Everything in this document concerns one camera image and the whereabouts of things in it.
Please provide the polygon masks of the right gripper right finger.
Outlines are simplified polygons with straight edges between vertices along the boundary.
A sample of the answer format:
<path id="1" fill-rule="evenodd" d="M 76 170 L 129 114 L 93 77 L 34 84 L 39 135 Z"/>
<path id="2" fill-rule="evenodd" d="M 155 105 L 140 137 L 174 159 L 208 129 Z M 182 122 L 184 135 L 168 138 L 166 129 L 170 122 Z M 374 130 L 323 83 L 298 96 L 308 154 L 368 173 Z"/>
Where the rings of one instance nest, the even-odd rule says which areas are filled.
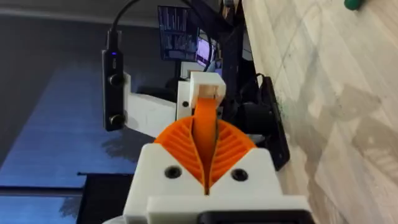
<path id="1" fill-rule="evenodd" d="M 219 120 L 217 128 L 208 195 L 281 195 L 282 189 L 270 152 L 255 146 L 248 136 L 232 124 Z"/>

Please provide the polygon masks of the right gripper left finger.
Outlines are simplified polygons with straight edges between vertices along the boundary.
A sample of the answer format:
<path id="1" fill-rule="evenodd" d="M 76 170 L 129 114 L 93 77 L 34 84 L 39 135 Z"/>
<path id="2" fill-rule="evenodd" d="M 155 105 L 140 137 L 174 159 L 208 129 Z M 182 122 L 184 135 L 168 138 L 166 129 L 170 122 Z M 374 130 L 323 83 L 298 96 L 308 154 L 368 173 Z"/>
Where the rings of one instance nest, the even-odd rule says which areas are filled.
<path id="1" fill-rule="evenodd" d="M 204 196 L 203 168 L 192 138 L 193 118 L 168 126 L 141 150 L 124 215 L 145 215 L 151 197 Z"/>

